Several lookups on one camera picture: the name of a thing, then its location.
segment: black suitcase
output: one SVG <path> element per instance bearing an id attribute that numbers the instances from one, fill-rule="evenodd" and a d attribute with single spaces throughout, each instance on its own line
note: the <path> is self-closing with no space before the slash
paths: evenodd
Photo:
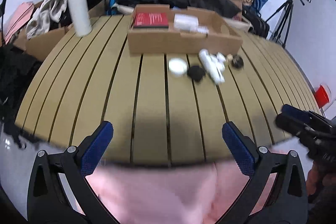
<path id="1" fill-rule="evenodd" d="M 256 15 L 252 10 L 245 6 L 243 6 L 242 12 L 243 16 L 253 25 L 253 33 L 260 37 L 267 38 L 269 33 L 269 25 L 258 15 Z"/>

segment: wooden slatted table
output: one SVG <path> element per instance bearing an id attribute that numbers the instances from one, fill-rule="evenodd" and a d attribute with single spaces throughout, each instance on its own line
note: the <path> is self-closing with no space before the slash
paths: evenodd
<path id="1" fill-rule="evenodd" d="M 309 86 L 279 45 L 238 31 L 244 68 L 226 68 L 221 85 L 209 77 L 197 84 L 167 71 L 170 58 L 194 65 L 196 55 L 130 56 L 129 21 L 128 16 L 92 19 L 93 31 L 83 38 L 72 28 L 33 79 L 16 124 L 67 147 L 79 145 L 108 120 L 114 136 L 107 160 L 171 166 L 228 157 L 221 137 L 226 121 L 258 146 L 269 146 L 289 137 L 274 125 L 283 104 L 320 114 Z"/>

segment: blue gripper pad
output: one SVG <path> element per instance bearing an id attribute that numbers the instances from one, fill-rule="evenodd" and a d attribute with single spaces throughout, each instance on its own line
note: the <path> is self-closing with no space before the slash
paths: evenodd
<path id="1" fill-rule="evenodd" d="M 237 128 L 233 128 L 233 126 L 230 125 L 230 122 L 223 124 L 223 140 L 235 158 L 243 175 L 251 177 L 255 171 L 255 158 L 241 140 L 245 136 Z"/>
<path id="2" fill-rule="evenodd" d="M 305 124 L 310 123 L 310 114 L 309 112 L 299 110 L 291 105 L 283 105 L 281 108 L 281 111 L 285 113 L 286 115 L 297 119 Z"/>
<path id="3" fill-rule="evenodd" d="M 91 175 L 94 172 L 107 146 L 112 140 L 112 124 L 103 121 L 92 136 L 95 136 L 95 138 L 81 157 L 81 174 L 83 177 Z"/>

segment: screw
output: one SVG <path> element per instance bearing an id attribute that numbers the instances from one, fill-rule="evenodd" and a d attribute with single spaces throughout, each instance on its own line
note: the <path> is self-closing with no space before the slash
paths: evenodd
<path id="1" fill-rule="evenodd" d="M 297 152 L 294 151 L 294 150 L 292 150 L 292 151 L 291 151 L 291 155 L 292 155 L 293 157 L 297 157 Z"/>
<path id="2" fill-rule="evenodd" d="M 70 147 L 67 149 L 67 151 L 68 151 L 69 153 L 73 153 L 73 152 L 75 152 L 75 151 L 76 151 L 76 146 L 70 146 Z"/>
<path id="3" fill-rule="evenodd" d="M 260 147 L 259 147 L 259 151 L 260 151 L 261 153 L 263 153 L 263 154 L 266 154 L 267 151 L 268 151 L 268 149 L 267 149 L 265 146 L 260 146 Z"/>
<path id="4" fill-rule="evenodd" d="M 39 157 L 42 157 L 42 156 L 44 155 L 44 150 L 40 150 L 40 151 L 37 153 L 37 155 L 38 155 Z"/>

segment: black round object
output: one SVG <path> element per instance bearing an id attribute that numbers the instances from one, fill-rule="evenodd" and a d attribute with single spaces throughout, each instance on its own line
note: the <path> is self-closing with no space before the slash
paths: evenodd
<path id="1" fill-rule="evenodd" d="M 194 65 L 187 70 L 187 75 L 195 82 L 200 82 L 205 76 L 205 70 L 198 65 Z"/>
<path id="2" fill-rule="evenodd" d="M 233 60 L 231 61 L 231 65 L 236 69 L 241 69 L 244 67 L 244 61 L 240 55 L 234 55 Z"/>

